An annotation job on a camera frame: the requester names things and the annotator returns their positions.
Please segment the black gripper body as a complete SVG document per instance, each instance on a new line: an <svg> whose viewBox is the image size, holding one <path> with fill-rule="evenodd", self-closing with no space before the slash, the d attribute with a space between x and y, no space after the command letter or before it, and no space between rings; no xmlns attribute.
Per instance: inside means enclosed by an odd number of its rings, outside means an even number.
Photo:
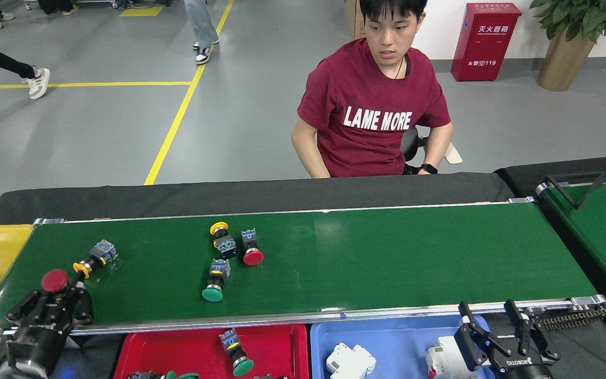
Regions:
<svg viewBox="0 0 606 379"><path fill-rule="evenodd" d="M50 376L68 336L55 323L22 326L5 341L5 367L22 376Z"/></svg>
<svg viewBox="0 0 606 379"><path fill-rule="evenodd" d="M540 354L510 357L493 354L492 371L496 378L554 378Z"/></svg>

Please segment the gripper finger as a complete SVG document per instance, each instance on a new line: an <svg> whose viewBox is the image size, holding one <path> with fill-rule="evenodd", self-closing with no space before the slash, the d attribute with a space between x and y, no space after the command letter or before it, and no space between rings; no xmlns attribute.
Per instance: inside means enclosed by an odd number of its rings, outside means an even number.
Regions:
<svg viewBox="0 0 606 379"><path fill-rule="evenodd" d="M555 348L549 347L549 338L542 318L531 309L520 311L513 300L504 303L511 324L515 327L514 341L518 343L513 348L512 357L522 359L527 363L527 357L532 357L532 362L545 365L553 365L561 359L561 353Z"/></svg>
<svg viewBox="0 0 606 379"><path fill-rule="evenodd" d="M508 346L500 343L497 336L476 322L467 302L462 301L458 310L462 316L462 324L454 334L454 340L469 371L478 370L490 358L492 351L499 351L505 357L510 357L511 350Z"/></svg>
<svg viewBox="0 0 606 379"><path fill-rule="evenodd" d="M66 327L92 325L94 312L92 296L83 282L70 282L65 290Z"/></svg>
<svg viewBox="0 0 606 379"><path fill-rule="evenodd" d="M48 321L44 318L48 291L33 290L6 314L6 319L17 328L44 326Z"/></svg>

